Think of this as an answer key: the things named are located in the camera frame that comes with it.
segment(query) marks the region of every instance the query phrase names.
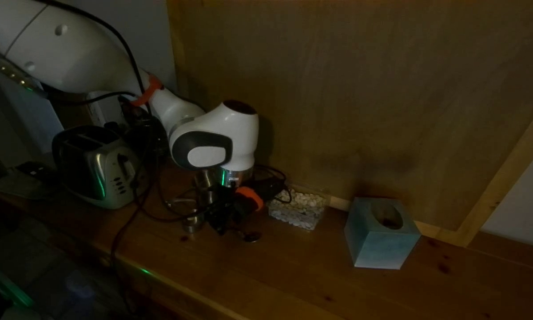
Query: white object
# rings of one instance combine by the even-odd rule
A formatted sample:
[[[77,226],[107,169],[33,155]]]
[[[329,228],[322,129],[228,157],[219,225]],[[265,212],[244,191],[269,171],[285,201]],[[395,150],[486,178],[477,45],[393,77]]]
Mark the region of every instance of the white object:
[[[399,200],[356,198],[345,239],[356,267],[400,271],[422,235]]]
[[[239,113],[226,104],[221,104],[212,113],[196,118],[191,123],[185,123],[175,134],[171,136],[171,150],[175,150],[175,145],[192,132],[205,132],[205,134],[217,134],[223,137],[232,139],[233,150],[232,150],[232,161],[223,166],[226,171],[249,171],[255,166],[255,150],[258,145],[258,129],[260,129],[260,118],[258,114],[246,114]],[[208,150],[194,150],[198,155],[189,155],[191,164],[194,168],[210,168],[210,161],[207,161],[205,153],[210,153],[216,157],[221,164],[221,155],[217,153],[217,148]]]
[[[17,18],[17,24],[9,24],[11,13],[20,11],[20,6],[27,8],[29,13]],[[129,59],[107,38],[107,33],[89,20],[52,6],[43,8],[29,0],[15,0],[0,4],[0,31],[4,34],[0,54],[20,70],[59,91],[132,91],[143,95]],[[150,77],[143,73],[141,79],[150,88]],[[203,111],[198,105],[180,100],[168,89],[159,89],[150,104],[166,132],[173,136],[173,155],[176,139],[189,132],[217,134],[232,141],[230,157],[219,161],[216,148],[200,150],[191,157],[192,168],[223,166],[230,173],[253,168],[258,145],[256,114],[221,105],[201,116]]]
[[[533,162],[502,200],[482,232],[533,246]]]

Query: wooden table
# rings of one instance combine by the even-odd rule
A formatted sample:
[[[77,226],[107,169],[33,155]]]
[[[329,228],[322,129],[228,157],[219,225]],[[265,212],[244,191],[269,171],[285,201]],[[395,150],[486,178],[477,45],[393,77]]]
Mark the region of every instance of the wooden table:
[[[187,187],[184,173],[164,180],[166,194]],[[164,217],[155,194],[148,210]],[[0,205],[105,255],[134,212],[102,212],[68,194],[52,203],[0,196]],[[345,219],[329,210],[308,233],[264,216],[251,225],[262,241],[246,244],[210,226],[191,239],[180,225],[141,216],[118,258],[137,273],[144,296],[184,319],[533,319],[533,265],[491,255],[502,246],[464,251],[423,239],[404,271],[361,271],[349,257]]]

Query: cable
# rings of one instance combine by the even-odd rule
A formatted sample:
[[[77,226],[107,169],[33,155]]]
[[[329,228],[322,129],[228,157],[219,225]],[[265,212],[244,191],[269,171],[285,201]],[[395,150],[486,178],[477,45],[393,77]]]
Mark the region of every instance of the cable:
[[[280,171],[272,166],[265,166],[265,164],[256,164],[255,169],[267,171],[271,175],[271,178],[256,180],[253,184],[260,191],[262,196],[269,194],[265,201],[280,201],[285,205],[292,203],[294,194],[288,187],[288,178],[283,171]]]
[[[113,98],[113,97],[137,97],[137,95],[134,95],[130,91],[114,91],[114,93],[95,97],[91,100],[81,100],[81,102],[54,100],[54,104],[61,104],[61,105],[89,105],[89,104],[97,104],[97,102],[102,102],[102,100],[107,100],[107,98]]]
[[[139,65],[137,65],[137,61],[136,61],[136,56],[132,54],[132,50],[130,50],[127,40],[121,36],[121,33],[120,33],[118,29],[114,29],[111,24],[107,24],[105,20],[102,20],[102,18],[98,18],[98,17],[88,13],[88,11],[82,11],[82,9],[79,9],[79,8],[73,8],[73,6],[68,6],[68,4],[63,4],[63,2],[56,2],[56,0],[36,0],[36,2],[41,2],[41,4],[47,4],[47,6],[52,6],[52,8],[59,8],[59,9],[70,11],[70,13],[73,13],[73,15],[84,17],[84,18],[88,18],[88,20],[93,20],[93,22],[104,25],[107,31],[111,31],[111,33],[120,40],[120,43],[123,45],[123,49],[125,49],[125,52],[127,52],[127,56],[129,56],[129,61],[130,61],[130,66],[132,66],[132,70],[134,70],[134,73],[136,73],[136,79],[137,79],[137,82],[139,82],[141,93],[146,91],[146,89],[144,89],[143,77],[141,77]]]
[[[139,184],[137,184],[137,178],[136,182],[132,184],[132,193],[134,193],[134,198],[139,200],[139,194],[137,194],[137,189],[139,189]],[[118,232],[118,235],[113,239],[111,242],[111,257],[109,257],[109,267],[111,271],[114,273],[116,280],[118,280],[118,285],[120,285],[120,292],[121,292],[121,299],[125,303],[125,308],[129,313],[132,315],[139,315],[139,310],[136,310],[130,301],[129,301],[129,296],[127,296],[127,285],[123,281],[123,278],[120,276],[120,271],[118,271],[118,248],[120,244],[123,242],[125,239],[125,233],[127,230],[137,221],[137,217],[141,216],[143,209],[144,209],[144,203],[148,201],[148,196],[150,196],[150,191],[153,189],[153,184],[148,185],[148,193],[146,193],[146,198],[141,201],[137,201],[137,209],[136,212],[130,216],[130,219],[121,226],[121,230]]]
[[[162,180],[160,180],[160,175],[157,175],[157,191],[159,191],[159,198],[160,198],[160,203],[162,207],[171,212],[173,216],[176,217],[157,217],[153,214],[150,214],[146,209],[143,209],[143,214],[152,219],[152,221],[157,221],[157,223],[164,223],[164,225],[175,225],[175,223],[182,223],[184,219],[189,219],[189,217],[196,217],[196,216],[201,216],[203,212],[194,212],[194,214],[178,214],[171,205],[168,205],[168,201],[164,200],[164,191],[162,191]]]
[[[17,45],[17,41],[22,38],[22,34],[38,20],[38,17],[45,11],[47,8],[43,8],[29,24],[25,24],[25,27],[17,34],[15,41],[6,49],[4,57],[9,57],[11,49]]]

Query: small object on table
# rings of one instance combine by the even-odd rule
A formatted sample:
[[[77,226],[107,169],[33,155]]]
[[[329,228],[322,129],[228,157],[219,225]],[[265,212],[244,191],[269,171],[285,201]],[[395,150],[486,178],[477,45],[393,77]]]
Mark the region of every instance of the small object on table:
[[[404,267],[422,233],[399,200],[356,198],[345,226],[356,267]]]
[[[324,209],[324,198],[292,191],[292,201],[272,201],[269,205],[269,216],[281,223],[313,232],[322,217]]]
[[[194,237],[203,226],[205,226],[207,219],[203,214],[192,214],[192,216],[185,216],[182,219],[182,230]]]

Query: wooden panel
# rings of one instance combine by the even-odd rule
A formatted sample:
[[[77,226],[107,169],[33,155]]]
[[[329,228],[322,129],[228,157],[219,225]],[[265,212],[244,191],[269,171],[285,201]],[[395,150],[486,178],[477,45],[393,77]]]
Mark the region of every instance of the wooden panel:
[[[169,17],[180,93],[255,105],[260,159],[312,193],[400,198],[441,232],[533,121],[533,0],[169,0]]]
[[[532,164],[533,159],[533,121],[523,134],[521,141],[510,152],[509,159],[502,164],[473,210],[466,216],[459,230],[441,230],[425,223],[420,223],[420,230],[434,239],[466,248],[473,242],[484,223],[498,209],[505,194],[514,187],[523,171]]]
[[[189,182],[171,171],[162,178],[171,196]],[[88,212],[86,203],[65,193],[52,203],[0,196],[0,205],[102,253],[111,251],[134,210]],[[169,216],[157,193],[146,210]],[[327,212],[315,233],[304,233],[258,216],[248,228],[264,237],[249,246],[210,226],[189,239],[178,225],[141,216],[118,258],[139,273],[143,294],[185,319],[533,319],[533,251],[505,242],[477,242],[466,251],[423,239],[404,271],[354,269],[345,221],[345,214]]]

